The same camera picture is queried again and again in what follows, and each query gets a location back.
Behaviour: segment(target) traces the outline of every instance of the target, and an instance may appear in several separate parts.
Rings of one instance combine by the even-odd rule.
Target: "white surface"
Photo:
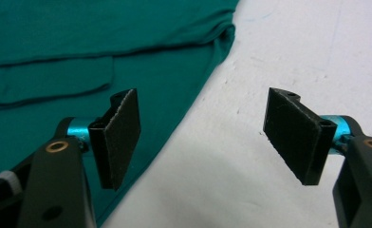
[[[263,133],[270,86],[372,136],[372,0],[242,0],[236,40],[105,227],[338,227],[329,156],[304,187]]]

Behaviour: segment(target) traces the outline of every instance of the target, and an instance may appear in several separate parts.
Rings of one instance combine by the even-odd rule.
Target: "black plastic part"
[[[351,140],[333,189],[340,227],[372,227],[372,144],[366,141],[372,138]]]
[[[34,153],[18,227],[96,227],[77,139],[55,139]]]
[[[140,136],[137,91],[129,89],[110,99],[111,107],[88,127],[102,188],[117,190]]]
[[[317,185],[337,125],[300,103],[300,96],[270,88],[264,132],[303,185]]]

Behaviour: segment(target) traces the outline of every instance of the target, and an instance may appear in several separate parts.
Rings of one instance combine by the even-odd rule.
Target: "green cloth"
[[[148,167],[229,53],[237,0],[0,2],[0,171],[64,117],[101,116],[137,88],[141,135],[118,192],[84,157],[99,225]]]

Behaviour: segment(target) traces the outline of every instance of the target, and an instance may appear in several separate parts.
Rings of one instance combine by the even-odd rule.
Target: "teal fabric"
[[[119,191],[84,157],[99,225],[148,167],[233,43],[236,0],[0,2],[0,171],[64,117],[137,88],[141,135]]]

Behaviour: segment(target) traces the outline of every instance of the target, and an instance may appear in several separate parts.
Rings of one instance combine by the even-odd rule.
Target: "folded cloth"
[[[99,225],[148,167],[233,43],[236,0],[0,3],[0,171],[67,116],[101,116],[136,87],[141,135],[123,185],[84,157]]]

